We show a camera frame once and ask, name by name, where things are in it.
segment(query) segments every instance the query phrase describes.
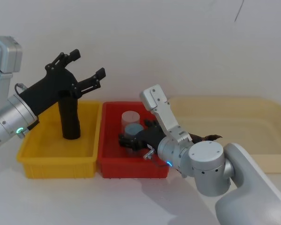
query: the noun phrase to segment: cream plastic tray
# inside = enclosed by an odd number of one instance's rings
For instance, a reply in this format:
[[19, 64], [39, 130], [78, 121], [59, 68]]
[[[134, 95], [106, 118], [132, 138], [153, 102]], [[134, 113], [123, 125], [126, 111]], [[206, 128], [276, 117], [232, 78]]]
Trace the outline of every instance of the cream plastic tray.
[[174, 97], [171, 109], [188, 132], [242, 145], [266, 173], [281, 173], [281, 106], [250, 97]]

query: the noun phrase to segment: black handle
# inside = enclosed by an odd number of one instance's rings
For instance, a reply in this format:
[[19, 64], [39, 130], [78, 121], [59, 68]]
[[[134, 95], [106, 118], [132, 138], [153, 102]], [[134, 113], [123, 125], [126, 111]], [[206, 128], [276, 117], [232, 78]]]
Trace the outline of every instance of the black handle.
[[68, 140], [80, 137], [80, 123], [78, 119], [78, 100], [73, 97], [63, 97], [58, 101], [62, 136]]

